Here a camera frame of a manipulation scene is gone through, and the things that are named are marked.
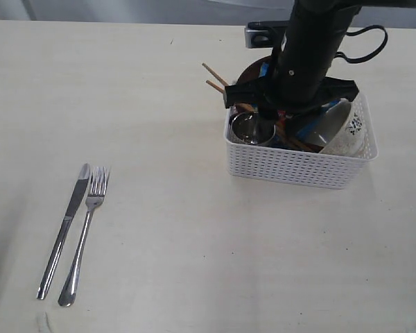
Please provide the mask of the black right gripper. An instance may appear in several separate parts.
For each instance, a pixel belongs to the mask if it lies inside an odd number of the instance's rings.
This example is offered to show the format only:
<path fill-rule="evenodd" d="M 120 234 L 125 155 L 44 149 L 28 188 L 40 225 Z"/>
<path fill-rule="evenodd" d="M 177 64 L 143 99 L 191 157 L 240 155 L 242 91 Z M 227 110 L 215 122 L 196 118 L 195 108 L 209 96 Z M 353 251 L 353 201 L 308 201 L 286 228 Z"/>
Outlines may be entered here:
<path fill-rule="evenodd" d="M 352 80 L 325 77 L 317 85 L 282 87 L 269 78 L 259 77 L 225 87 L 223 100 L 226 108 L 239 103 L 256 105 L 259 114 L 268 120 L 275 120 L 279 110 L 294 115 L 304 114 L 287 119 L 285 132 L 288 137 L 306 137 L 319 118 L 316 114 L 306 113 L 332 101 L 353 101 L 358 93 L 359 89 Z"/>

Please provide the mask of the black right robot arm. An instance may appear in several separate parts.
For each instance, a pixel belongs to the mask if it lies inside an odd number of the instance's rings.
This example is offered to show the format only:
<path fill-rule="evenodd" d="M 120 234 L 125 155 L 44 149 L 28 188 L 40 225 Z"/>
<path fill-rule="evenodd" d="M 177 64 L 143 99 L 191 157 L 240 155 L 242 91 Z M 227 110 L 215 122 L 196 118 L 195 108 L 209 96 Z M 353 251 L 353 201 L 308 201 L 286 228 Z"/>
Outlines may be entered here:
<path fill-rule="evenodd" d="M 349 64 L 367 62 L 385 48 L 388 39 L 373 52 L 349 58 L 339 50 L 344 36 L 357 36 L 383 26 L 350 32 L 353 18 L 363 6 L 416 8 L 416 1 L 296 1 L 288 21 L 267 26 L 273 39 L 266 75 L 225 87 L 224 105 L 255 105 L 265 124 L 275 124 L 283 111 L 294 120 L 307 117 L 323 105 L 359 93 L 356 83 L 327 76 L 335 58 Z"/>

